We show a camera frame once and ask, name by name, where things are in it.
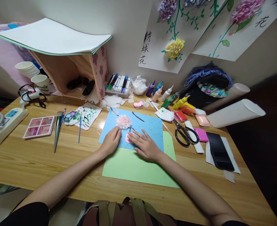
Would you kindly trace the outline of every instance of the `hand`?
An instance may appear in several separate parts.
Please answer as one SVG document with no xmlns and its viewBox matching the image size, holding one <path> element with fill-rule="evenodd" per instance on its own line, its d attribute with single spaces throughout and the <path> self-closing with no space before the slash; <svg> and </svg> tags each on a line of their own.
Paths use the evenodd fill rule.
<svg viewBox="0 0 277 226">
<path fill-rule="evenodd" d="M 115 151 L 117 145 L 119 144 L 121 134 L 122 131 L 118 126 L 114 127 L 112 130 L 110 130 L 109 133 L 107 133 L 99 149 L 99 151 L 103 154 L 104 158 Z"/>
<path fill-rule="evenodd" d="M 136 144 L 139 148 L 134 148 L 134 150 L 142 156 L 144 159 L 149 161 L 158 162 L 161 156 L 164 154 L 155 144 L 155 142 L 151 139 L 151 137 L 141 129 L 145 135 L 142 135 L 139 132 L 133 130 L 133 133 L 136 135 L 128 132 L 128 138 Z"/>
</svg>

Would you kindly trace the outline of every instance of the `yellow paper flower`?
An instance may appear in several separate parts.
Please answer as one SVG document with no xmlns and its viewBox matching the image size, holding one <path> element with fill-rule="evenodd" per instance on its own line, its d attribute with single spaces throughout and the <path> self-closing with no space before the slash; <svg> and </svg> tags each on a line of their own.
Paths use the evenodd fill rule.
<svg viewBox="0 0 277 226">
<path fill-rule="evenodd" d="M 171 60 L 174 60 L 181 53 L 184 43 L 185 41 L 180 39 L 177 39 L 176 41 L 175 40 L 171 41 L 167 45 L 165 53 Z"/>
</svg>

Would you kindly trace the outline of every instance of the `scissors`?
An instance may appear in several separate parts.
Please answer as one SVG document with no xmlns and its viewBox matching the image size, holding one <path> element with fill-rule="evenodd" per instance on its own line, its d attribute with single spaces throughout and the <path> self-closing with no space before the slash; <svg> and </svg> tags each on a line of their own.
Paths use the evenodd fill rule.
<svg viewBox="0 0 277 226">
<path fill-rule="evenodd" d="M 188 127 L 183 127 L 183 126 L 181 126 L 175 119 L 173 119 L 173 122 L 175 122 L 175 124 L 176 124 L 176 126 L 177 126 L 177 129 L 175 130 L 176 140 L 177 140 L 182 146 L 188 147 L 188 146 L 190 145 L 190 141 L 191 141 L 192 143 L 198 143 L 198 142 L 199 142 L 199 136 L 198 136 L 198 134 L 197 134 L 194 130 L 192 130 L 192 129 L 188 128 Z M 197 139 L 196 141 L 193 141 L 193 140 L 192 140 L 192 138 L 190 137 L 190 135 L 189 135 L 187 129 L 190 130 L 192 133 L 194 133 L 194 135 L 196 136 L 196 139 Z M 184 140 L 187 142 L 187 144 L 185 144 L 185 143 L 183 143 L 183 142 L 181 142 L 181 141 L 179 140 L 179 138 L 178 138 L 178 132 L 181 134 L 181 136 L 184 138 Z"/>
</svg>

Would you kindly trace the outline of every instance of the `blue paper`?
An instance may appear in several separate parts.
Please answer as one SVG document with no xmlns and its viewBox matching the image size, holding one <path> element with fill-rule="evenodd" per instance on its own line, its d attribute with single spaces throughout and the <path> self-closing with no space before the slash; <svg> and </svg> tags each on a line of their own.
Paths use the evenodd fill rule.
<svg viewBox="0 0 277 226">
<path fill-rule="evenodd" d="M 130 117 L 132 122 L 132 128 L 135 129 L 135 131 L 144 134 L 141 130 L 143 128 L 147 134 L 154 140 L 154 142 L 157 144 L 160 150 L 164 152 L 163 148 L 163 123 L 161 119 L 155 118 L 152 116 L 147 116 L 143 114 L 139 114 L 137 112 L 134 112 L 135 115 L 137 115 L 139 118 L 141 118 L 143 121 L 139 120 L 131 111 L 122 110 L 119 109 L 119 115 L 126 115 Z M 117 115 L 112 114 L 112 111 L 110 110 L 107 116 L 107 120 L 105 122 L 102 134 L 99 139 L 99 143 L 103 143 L 105 136 L 107 133 L 113 129 L 115 125 L 115 119 L 118 118 Z M 119 140 L 118 147 L 120 148 L 126 148 L 126 149 L 132 149 L 136 147 L 135 144 L 130 144 L 126 142 L 126 135 L 127 132 L 129 132 L 130 129 L 122 130 L 122 135 Z"/>
</svg>

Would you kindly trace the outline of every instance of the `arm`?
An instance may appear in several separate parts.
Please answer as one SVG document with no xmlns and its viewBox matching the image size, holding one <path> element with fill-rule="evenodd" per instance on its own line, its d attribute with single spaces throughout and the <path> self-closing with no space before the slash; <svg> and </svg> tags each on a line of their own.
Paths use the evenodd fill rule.
<svg viewBox="0 0 277 226">
<path fill-rule="evenodd" d="M 137 136 L 128 133 L 129 139 L 139 147 L 134 148 L 134 150 L 143 158 L 159 163 L 210 217 L 214 225 L 222 225 L 230 220 L 244 223 L 243 219 L 223 198 L 192 173 L 163 153 L 150 136 L 143 129 L 142 131 L 145 136 L 136 131 L 133 132 Z"/>
<path fill-rule="evenodd" d="M 120 128 L 113 128 L 98 150 L 46 181 L 26 197 L 15 210 L 32 202 L 43 202 L 49 209 L 53 207 L 95 164 L 115 151 L 120 136 Z"/>
</svg>

